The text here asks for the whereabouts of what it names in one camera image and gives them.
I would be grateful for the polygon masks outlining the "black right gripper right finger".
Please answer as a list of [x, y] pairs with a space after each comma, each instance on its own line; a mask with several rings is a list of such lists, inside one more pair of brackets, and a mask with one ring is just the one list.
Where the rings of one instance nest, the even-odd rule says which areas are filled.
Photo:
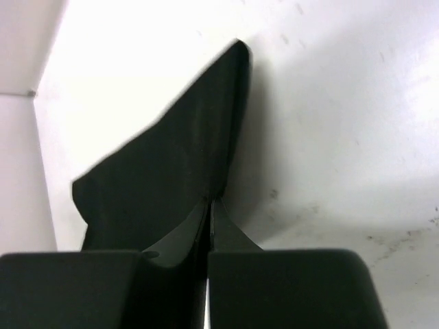
[[221, 199], [211, 207], [209, 318], [212, 328], [251, 328], [251, 258], [262, 249], [230, 219]]

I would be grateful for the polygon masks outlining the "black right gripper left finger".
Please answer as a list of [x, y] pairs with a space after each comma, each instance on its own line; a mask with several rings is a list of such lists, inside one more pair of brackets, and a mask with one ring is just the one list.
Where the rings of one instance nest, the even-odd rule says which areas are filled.
[[203, 327], [208, 210], [201, 199], [181, 224], [142, 252], [137, 328]]

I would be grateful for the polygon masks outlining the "black tank top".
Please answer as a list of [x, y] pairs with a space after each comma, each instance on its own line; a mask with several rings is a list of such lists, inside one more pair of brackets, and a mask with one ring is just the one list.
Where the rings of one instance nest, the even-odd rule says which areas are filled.
[[246, 109], [251, 62], [234, 42], [152, 127], [72, 184], [83, 249], [144, 250], [225, 189]]

